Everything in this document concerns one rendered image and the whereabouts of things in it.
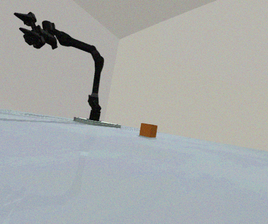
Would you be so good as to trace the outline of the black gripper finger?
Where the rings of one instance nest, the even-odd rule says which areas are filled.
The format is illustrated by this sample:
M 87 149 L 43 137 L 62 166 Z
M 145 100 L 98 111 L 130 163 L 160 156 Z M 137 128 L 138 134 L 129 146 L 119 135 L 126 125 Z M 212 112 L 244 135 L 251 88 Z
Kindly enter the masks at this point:
M 27 30 L 27 29 L 21 28 L 21 27 L 19 29 L 22 31 L 22 33 L 27 35 L 27 37 L 30 39 L 32 44 L 34 44 L 36 41 L 38 41 L 40 39 L 39 33 L 36 33 L 34 31 L 30 31 L 30 30 Z
M 23 21 L 24 24 L 26 24 L 27 22 L 29 22 L 32 19 L 32 15 L 31 14 L 21 14 L 21 13 L 14 13 L 14 15 L 21 19 Z

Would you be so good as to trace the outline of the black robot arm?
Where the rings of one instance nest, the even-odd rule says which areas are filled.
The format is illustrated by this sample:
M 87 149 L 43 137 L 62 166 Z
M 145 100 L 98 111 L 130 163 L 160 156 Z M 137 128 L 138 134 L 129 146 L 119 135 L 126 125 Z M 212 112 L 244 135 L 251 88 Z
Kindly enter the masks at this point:
M 88 99 L 89 105 L 92 108 L 88 120 L 101 122 L 99 121 L 101 107 L 98 104 L 98 88 L 101 79 L 101 72 L 104 66 L 103 57 L 99 54 L 95 46 L 73 39 L 71 36 L 69 36 L 67 33 L 63 31 L 58 31 L 57 29 L 55 29 L 54 23 L 51 23 L 46 20 L 42 22 L 42 26 L 43 30 L 46 29 L 47 32 L 50 34 L 50 39 L 46 43 L 51 45 L 52 49 L 58 47 L 57 46 L 57 40 L 58 40 L 58 42 L 62 46 L 71 46 L 77 49 L 81 49 L 85 52 L 91 53 L 93 60 L 95 62 L 95 75 L 94 75 L 93 91 L 92 94 L 89 95 Z

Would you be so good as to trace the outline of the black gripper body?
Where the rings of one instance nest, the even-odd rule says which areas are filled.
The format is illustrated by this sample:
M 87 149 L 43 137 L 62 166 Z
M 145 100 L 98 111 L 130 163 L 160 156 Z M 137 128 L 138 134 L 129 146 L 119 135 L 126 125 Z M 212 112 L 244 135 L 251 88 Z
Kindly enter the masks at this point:
M 37 25 L 37 26 L 35 25 L 37 19 L 35 18 L 35 15 L 33 13 L 29 12 L 28 14 L 32 15 L 32 19 L 29 22 L 27 22 L 26 25 L 31 26 L 32 31 L 39 33 L 40 39 L 33 44 L 33 47 L 35 47 L 36 49 L 39 49 L 40 47 L 45 45 L 46 42 L 49 41 L 50 34 L 47 32 L 46 29 L 43 30 L 40 25 Z

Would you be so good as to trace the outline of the orange block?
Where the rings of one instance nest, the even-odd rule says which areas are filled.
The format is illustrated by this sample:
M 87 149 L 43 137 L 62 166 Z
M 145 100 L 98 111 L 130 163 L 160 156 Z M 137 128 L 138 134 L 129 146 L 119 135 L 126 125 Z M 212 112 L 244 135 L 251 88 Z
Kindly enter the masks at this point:
M 146 137 L 156 137 L 157 125 L 141 123 L 139 135 Z

